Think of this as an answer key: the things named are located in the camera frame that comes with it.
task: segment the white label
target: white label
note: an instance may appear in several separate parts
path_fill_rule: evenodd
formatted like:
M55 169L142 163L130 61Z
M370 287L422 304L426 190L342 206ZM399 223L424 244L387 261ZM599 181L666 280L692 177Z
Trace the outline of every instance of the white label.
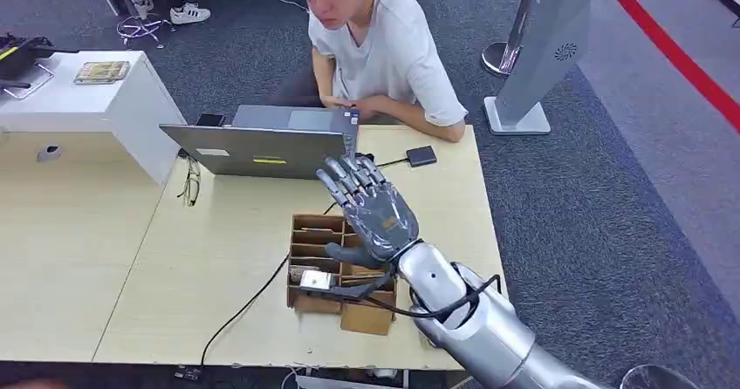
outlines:
M229 153L223 149L196 149L201 155L208 156L229 156Z

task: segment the smartphone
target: smartphone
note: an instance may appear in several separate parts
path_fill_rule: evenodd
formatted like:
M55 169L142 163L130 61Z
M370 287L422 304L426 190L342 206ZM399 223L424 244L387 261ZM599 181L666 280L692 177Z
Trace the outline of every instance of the smartphone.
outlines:
M195 125L196 126L218 127L222 123L223 123L223 115L203 113L201 114L201 117L198 119L198 122L195 123Z

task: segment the white t-shirt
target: white t-shirt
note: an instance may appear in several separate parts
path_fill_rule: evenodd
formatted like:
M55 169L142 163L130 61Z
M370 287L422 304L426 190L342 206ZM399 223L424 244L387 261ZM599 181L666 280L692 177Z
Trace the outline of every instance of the white t-shirt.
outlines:
M308 35L337 62L332 95L363 99L386 95L424 108L426 120L451 126L467 110L460 104L437 55L424 11L416 0L375 0L367 37L357 46L345 25L327 30L311 13Z

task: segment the silver laptop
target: silver laptop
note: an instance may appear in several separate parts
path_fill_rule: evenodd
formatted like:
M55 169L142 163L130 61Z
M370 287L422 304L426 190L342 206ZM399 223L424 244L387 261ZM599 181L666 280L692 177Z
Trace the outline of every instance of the silver laptop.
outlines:
M353 154L357 142L357 114L349 109L240 106L231 126L160 128L223 175L315 180L327 156Z

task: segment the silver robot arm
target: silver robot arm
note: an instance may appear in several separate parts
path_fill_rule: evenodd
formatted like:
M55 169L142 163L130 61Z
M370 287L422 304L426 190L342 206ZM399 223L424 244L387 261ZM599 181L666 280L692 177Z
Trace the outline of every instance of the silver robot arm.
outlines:
M489 281L462 264L448 262L433 245L419 239L416 217L372 161L331 159L317 176L342 207L364 247L326 247L344 262L377 268L392 265L413 289L411 313L419 330L447 351L486 388L606 389L584 378L535 343L534 333ZM457 309L448 310L453 304ZM429 317L430 312L444 311Z

